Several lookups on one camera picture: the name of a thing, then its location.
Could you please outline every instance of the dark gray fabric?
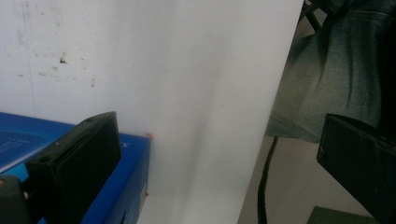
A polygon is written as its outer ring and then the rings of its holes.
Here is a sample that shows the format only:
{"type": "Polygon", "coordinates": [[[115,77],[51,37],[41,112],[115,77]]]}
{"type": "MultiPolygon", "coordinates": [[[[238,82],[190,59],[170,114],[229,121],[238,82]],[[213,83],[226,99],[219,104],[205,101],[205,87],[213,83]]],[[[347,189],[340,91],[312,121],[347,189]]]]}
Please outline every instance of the dark gray fabric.
{"type": "Polygon", "coordinates": [[[317,143],[327,113],[378,125],[378,46],[396,1],[315,2],[332,17],[314,35],[292,43],[268,136],[317,143]]]}

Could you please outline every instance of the blue surface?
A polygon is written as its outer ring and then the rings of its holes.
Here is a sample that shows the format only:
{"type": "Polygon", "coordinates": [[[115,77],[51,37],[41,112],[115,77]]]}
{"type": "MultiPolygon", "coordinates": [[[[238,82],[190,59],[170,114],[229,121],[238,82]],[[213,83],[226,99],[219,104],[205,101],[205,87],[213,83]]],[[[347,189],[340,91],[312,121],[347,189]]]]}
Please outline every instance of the blue surface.
{"type": "MultiPolygon", "coordinates": [[[[19,156],[23,157],[21,161],[25,161],[26,155],[37,153],[73,127],[74,125],[56,121],[0,113],[0,156],[7,158],[5,160],[7,162],[3,163],[10,164],[10,161],[17,161],[16,158],[19,156]],[[18,137],[21,141],[30,139],[29,144],[20,145],[14,152],[11,150],[1,152],[2,143],[6,144],[8,142],[6,137],[10,136],[14,139],[18,137]]],[[[146,194],[149,145],[150,140],[147,137],[120,134],[121,160],[81,223],[123,223],[123,220],[128,223],[137,222],[140,201],[144,200],[142,195],[146,194]]],[[[0,174],[16,175],[20,180],[28,176],[23,162],[0,174]]]]}

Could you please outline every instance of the black plastic part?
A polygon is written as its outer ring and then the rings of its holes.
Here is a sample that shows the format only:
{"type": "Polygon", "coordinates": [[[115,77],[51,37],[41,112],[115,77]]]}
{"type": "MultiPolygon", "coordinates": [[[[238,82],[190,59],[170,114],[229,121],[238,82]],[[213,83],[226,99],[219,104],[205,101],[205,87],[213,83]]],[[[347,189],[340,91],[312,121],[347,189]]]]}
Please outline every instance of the black plastic part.
{"type": "Polygon", "coordinates": [[[396,141],[365,123],[328,115],[318,163],[380,223],[396,223],[396,141]]]}
{"type": "Polygon", "coordinates": [[[33,223],[20,181],[13,175],[0,176],[0,223],[33,223]]]}
{"type": "Polygon", "coordinates": [[[79,223],[120,160],[116,113],[82,121],[25,163],[47,223],[79,223]]]}

